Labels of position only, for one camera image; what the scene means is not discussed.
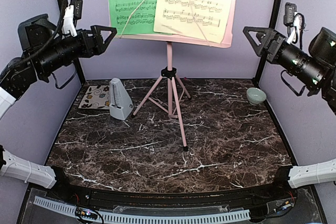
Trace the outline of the yellow paper sheet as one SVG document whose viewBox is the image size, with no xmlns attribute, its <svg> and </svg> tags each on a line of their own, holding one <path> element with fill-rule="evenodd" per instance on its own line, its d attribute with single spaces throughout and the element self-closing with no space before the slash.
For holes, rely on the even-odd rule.
<svg viewBox="0 0 336 224">
<path fill-rule="evenodd" d="M 157 0 L 153 30 L 222 42 L 232 0 Z"/>
</svg>

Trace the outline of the green paper sheet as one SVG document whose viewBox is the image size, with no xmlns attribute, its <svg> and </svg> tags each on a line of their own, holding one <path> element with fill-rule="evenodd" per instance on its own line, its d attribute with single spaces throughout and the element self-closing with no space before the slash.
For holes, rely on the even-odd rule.
<svg viewBox="0 0 336 224">
<path fill-rule="evenodd" d="M 157 0 L 108 0 L 110 24 L 117 35 L 155 34 Z"/>
</svg>

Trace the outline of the white metronome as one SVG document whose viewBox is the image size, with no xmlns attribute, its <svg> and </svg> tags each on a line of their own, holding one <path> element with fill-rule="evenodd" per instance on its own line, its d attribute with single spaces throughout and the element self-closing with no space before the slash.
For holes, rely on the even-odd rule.
<svg viewBox="0 0 336 224">
<path fill-rule="evenodd" d="M 118 78 L 113 78 L 110 81 L 110 115 L 117 119 L 125 121 L 133 110 L 133 102 L 128 92 L 126 91 L 122 81 Z"/>
</svg>

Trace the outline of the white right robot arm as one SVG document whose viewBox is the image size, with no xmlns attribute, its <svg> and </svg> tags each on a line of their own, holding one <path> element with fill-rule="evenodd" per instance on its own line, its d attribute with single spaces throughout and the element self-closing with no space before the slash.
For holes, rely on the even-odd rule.
<svg viewBox="0 0 336 224">
<path fill-rule="evenodd" d="M 280 65 L 291 76 L 297 77 L 308 95 L 321 93 L 330 109 L 335 110 L 335 33 L 322 27 L 305 53 L 272 28 L 249 27 L 243 33 L 255 54 L 266 56 L 271 64 Z M 268 188 L 273 200 L 280 199 L 288 188 L 299 188 L 335 181 L 335 160 L 306 166 L 282 166 L 276 172 L 274 184 Z"/>
</svg>

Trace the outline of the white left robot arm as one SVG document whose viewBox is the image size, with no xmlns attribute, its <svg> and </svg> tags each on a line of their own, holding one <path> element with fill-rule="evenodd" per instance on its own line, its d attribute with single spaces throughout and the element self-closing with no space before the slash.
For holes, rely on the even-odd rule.
<svg viewBox="0 0 336 224">
<path fill-rule="evenodd" d="M 22 46 L 21 57 L 12 59 L 1 72 L 1 116 L 38 80 L 48 82 L 49 76 L 79 58 L 91 58 L 104 53 L 117 34 L 116 28 L 93 25 L 89 30 L 62 30 L 65 22 L 56 25 L 47 14 L 38 15 L 18 26 Z M 33 183 L 54 193 L 63 201 L 74 197 L 61 168 L 42 166 L 19 158 L 1 148 L 1 175 Z"/>
</svg>

